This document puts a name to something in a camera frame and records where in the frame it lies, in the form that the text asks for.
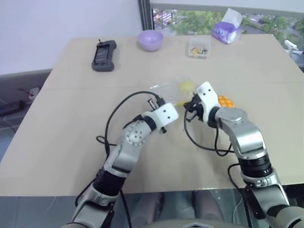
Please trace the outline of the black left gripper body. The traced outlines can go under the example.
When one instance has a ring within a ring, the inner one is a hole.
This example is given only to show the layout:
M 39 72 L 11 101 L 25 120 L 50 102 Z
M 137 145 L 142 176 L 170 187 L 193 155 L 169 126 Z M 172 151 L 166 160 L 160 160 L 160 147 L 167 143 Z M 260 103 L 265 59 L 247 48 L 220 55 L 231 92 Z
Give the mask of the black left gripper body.
M 165 100 L 158 95 L 154 99 L 150 98 L 147 102 L 153 111 L 166 104 Z

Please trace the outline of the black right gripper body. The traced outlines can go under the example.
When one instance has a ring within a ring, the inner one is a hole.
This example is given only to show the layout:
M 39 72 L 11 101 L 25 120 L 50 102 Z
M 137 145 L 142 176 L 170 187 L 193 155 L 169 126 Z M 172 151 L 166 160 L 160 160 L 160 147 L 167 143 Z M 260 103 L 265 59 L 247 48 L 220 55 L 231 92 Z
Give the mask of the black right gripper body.
M 200 121 L 204 122 L 203 120 L 203 114 L 204 114 L 204 108 L 201 103 L 201 99 L 198 94 L 195 94 L 190 102 L 190 108 L 189 112 L 192 113 L 192 117 L 190 118 L 190 121 L 194 117 L 197 117 Z

